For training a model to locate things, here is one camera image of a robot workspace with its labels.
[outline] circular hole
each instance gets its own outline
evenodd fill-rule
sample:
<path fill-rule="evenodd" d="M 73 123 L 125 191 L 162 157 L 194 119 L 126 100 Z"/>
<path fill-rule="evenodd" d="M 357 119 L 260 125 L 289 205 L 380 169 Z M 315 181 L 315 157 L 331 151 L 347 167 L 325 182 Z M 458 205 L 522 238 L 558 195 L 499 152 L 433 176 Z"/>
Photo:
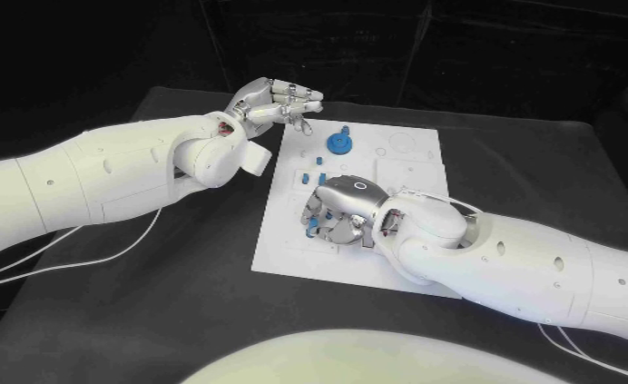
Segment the circular hole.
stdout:
<path fill-rule="evenodd" d="M 553 259 L 553 265 L 555 266 L 555 271 L 560 272 L 564 269 L 564 262 L 560 257 Z"/>

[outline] black fabric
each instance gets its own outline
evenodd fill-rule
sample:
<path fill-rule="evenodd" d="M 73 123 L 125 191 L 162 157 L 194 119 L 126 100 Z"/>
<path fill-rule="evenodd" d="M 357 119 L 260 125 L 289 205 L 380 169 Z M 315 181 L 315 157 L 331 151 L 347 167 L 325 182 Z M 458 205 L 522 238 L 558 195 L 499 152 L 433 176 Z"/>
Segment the black fabric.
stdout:
<path fill-rule="evenodd" d="M 154 88 L 135 119 L 221 110 L 229 99 Z M 628 249 L 628 195 L 587 124 L 348 103 L 328 103 L 315 117 L 434 128 L 455 198 Z M 280 132 L 276 125 L 256 140 L 273 154 Z M 620 381 L 558 351 L 532 323 L 465 300 L 250 271 L 273 161 L 262 177 L 240 171 L 221 188 L 164 208 L 145 240 L 115 261 L 28 279 L 0 321 L 2 381 L 177 382 L 252 343 L 329 328 L 419 334 L 571 382 Z M 151 217 L 84 227 L 37 267 L 113 254 Z M 570 335 L 590 355 L 628 367 L 623 339 Z"/>

